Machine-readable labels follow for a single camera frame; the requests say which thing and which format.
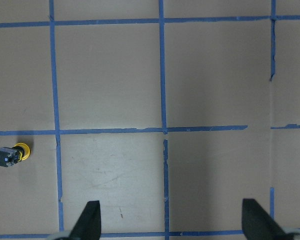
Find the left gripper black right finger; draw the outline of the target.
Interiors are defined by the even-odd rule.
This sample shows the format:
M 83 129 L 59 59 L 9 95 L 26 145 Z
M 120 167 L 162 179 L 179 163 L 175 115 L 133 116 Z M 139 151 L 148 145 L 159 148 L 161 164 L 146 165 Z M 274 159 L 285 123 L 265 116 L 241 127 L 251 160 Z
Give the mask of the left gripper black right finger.
M 288 240 L 289 235 L 253 198 L 244 198 L 241 227 L 247 240 Z

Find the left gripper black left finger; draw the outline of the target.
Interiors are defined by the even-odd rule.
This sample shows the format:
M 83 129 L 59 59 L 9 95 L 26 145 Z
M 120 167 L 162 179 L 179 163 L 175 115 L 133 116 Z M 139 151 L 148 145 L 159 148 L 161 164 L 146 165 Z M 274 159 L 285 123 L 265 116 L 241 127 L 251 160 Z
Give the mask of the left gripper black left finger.
M 101 237 L 100 201 L 88 201 L 70 232 L 70 240 L 99 240 Z

